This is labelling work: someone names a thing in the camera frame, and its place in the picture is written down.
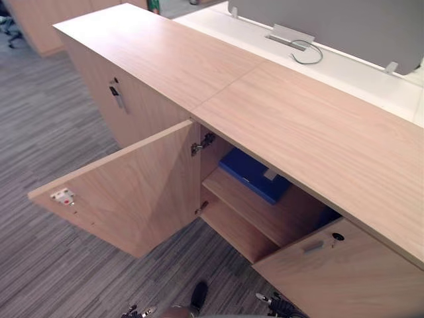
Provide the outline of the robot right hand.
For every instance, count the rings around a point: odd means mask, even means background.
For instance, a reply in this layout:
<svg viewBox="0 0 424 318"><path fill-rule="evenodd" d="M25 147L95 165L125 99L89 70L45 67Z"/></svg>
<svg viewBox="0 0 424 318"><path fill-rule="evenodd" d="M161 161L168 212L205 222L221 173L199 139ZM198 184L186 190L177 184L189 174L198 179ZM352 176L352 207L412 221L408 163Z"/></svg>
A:
<svg viewBox="0 0 424 318"><path fill-rule="evenodd" d="M261 293L256 293L256 298L268 305L269 317L283 318L306 318L307 316L298 310L292 303L280 297L275 293L273 297L267 297Z"/></svg>

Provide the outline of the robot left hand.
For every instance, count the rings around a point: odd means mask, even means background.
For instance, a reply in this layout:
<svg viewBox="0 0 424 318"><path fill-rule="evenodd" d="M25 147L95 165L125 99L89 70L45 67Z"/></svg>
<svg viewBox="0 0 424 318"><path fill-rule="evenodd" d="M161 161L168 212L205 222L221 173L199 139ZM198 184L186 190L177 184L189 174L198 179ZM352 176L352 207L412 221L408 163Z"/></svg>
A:
<svg viewBox="0 0 424 318"><path fill-rule="evenodd" d="M155 313L157 310L156 306L149 307L145 310L138 311L137 305L132 305L129 309L121 315L121 318L147 318Z"/></svg>

